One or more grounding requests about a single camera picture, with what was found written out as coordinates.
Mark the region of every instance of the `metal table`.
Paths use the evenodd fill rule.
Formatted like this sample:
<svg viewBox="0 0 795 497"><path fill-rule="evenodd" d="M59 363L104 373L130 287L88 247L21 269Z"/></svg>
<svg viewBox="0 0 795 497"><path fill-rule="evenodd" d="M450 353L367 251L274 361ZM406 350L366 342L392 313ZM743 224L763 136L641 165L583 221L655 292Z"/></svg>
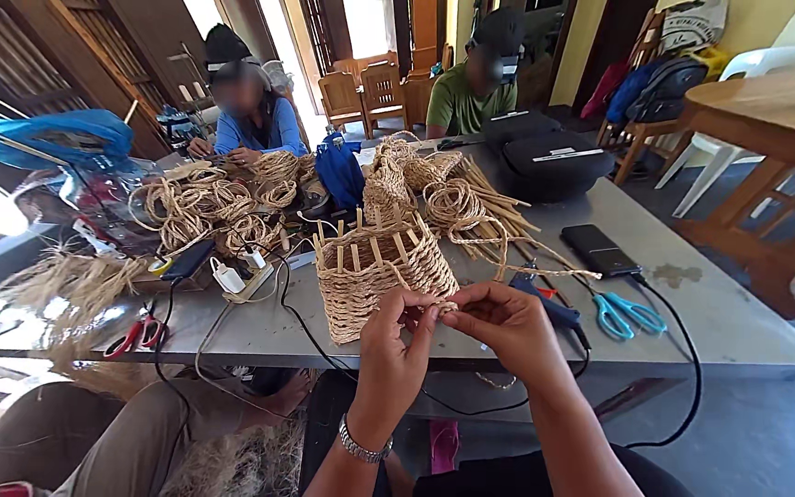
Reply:
<svg viewBox="0 0 795 497"><path fill-rule="evenodd" d="M494 175L497 161L492 154L482 145L467 146L462 151L474 156L493 186L499 189ZM795 378L795 328L608 180L598 180L586 196L573 201L520 210L542 229L536 233L541 242L573 261L576 261L574 255L559 239L563 227L591 223L606 232L645 268L646 278L679 311L698 348L707 378ZM495 266L482 260L470 260L446 239L441 240L441 247L460 283L485 281L495 274ZM524 260L512 250L509 262L521 265ZM545 254L540 254L537 263L542 268L559 269ZM270 278L256 297L267 294L273 280ZM586 374L643 378L600 406L598 414L617 413L691 377L690 358L679 327L668 310L632 280L615 278L594 285L598 290L613 291L656 309L668 322L668 333L661 337L637 333L631 341L615 341L598 327L595 304L579 282L571 277L552 280L581 312L582 327L593 349ZM172 333L161 353L163 362L193 362L199 344L225 306L221 293L212 285L203 292L175 295ZM338 347L329 339L313 266L304 266L292 273L286 300L303 316L324 351L340 358L349 367L358 367L359 342ZM160 297L160 317L163 304ZM119 310L124 311L121 318L117 318L122 314ZM99 358L104 344L114 340L118 333L124 333L124 318L133 319L137 310L137 299L116 306L111 311L116 318L102 327L101 345L87 358ZM0 356L35 354L28 346L31 341L18 338L19 332L17 329L0 337ZM574 337L563 331L558 333L565 357L573 363L580 362L581 350ZM152 355L134 352L125 354L122 359L151 362ZM274 296L232 309L219 324L203 359L205 364L328 367L293 314L282 308ZM480 342L439 324L429 370L503 369L493 352L482 348Z"/></svg>

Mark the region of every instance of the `green t-shirt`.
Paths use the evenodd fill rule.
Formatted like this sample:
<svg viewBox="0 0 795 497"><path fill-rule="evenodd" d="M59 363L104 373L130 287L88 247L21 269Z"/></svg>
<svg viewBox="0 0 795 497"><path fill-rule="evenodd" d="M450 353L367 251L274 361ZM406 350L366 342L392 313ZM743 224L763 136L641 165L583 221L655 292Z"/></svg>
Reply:
<svg viewBox="0 0 795 497"><path fill-rule="evenodd" d="M480 132L483 121L514 110L517 84L499 85L487 96L474 95L465 77L465 63L456 64L441 75L431 88L426 125L447 128L448 136Z"/></svg>

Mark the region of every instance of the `blue scissors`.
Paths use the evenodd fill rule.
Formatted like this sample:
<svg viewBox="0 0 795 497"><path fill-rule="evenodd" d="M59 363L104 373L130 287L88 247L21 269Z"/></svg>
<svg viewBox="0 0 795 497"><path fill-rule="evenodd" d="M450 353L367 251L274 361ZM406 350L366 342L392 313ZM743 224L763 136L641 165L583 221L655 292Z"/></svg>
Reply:
<svg viewBox="0 0 795 497"><path fill-rule="evenodd" d="M624 299L615 292L598 292L583 278L579 278L579 281L591 292L593 301L597 304L597 322L604 332L619 340L630 340L634 337L634 330L618 311L648 333L660 335L668 329L662 317L645 305Z"/></svg>

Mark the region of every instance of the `hand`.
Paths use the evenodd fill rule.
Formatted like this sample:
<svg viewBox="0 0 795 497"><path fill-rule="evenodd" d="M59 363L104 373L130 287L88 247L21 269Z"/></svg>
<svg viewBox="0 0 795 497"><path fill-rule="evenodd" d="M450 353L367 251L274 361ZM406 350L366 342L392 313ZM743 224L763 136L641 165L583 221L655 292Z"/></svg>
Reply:
<svg viewBox="0 0 795 497"><path fill-rule="evenodd" d="M189 142L189 147L186 150L196 157L206 157L215 154L214 146L211 145L209 141L198 138L197 136Z"/></svg>
<svg viewBox="0 0 795 497"><path fill-rule="evenodd" d="M226 159L232 164L245 165L253 164L262 156L259 150L251 150L246 147L239 147L226 156Z"/></svg>
<svg viewBox="0 0 795 497"><path fill-rule="evenodd" d="M538 297L488 282L462 288L447 298L460 311L441 321L482 341L527 387L550 387L572 380L557 334Z"/></svg>
<svg viewBox="0 0 795 497"><path fill-rule="evenodd" d="M410 408L428 369L428 350L435 332L437 308L419 311L437 300L394 287L379 301L379 311L360 330L358 391L346 415L351 438L367 450L380 451ZM407 347L401 324L413 333Z"/></svg>

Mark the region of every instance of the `khaki pants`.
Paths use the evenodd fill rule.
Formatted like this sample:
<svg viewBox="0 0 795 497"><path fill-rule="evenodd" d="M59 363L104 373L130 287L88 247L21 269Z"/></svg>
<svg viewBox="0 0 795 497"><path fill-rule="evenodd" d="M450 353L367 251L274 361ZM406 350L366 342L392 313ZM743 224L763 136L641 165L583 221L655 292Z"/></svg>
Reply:
<svg viewBox="0 0 795 497"><path fill-rule="evenodd" d="M38 387L0 419L0 484L21 480L56 496L158 495L189 445L234 433L243 403L207 383L176 378L131 401L71 383Z"/></svg>

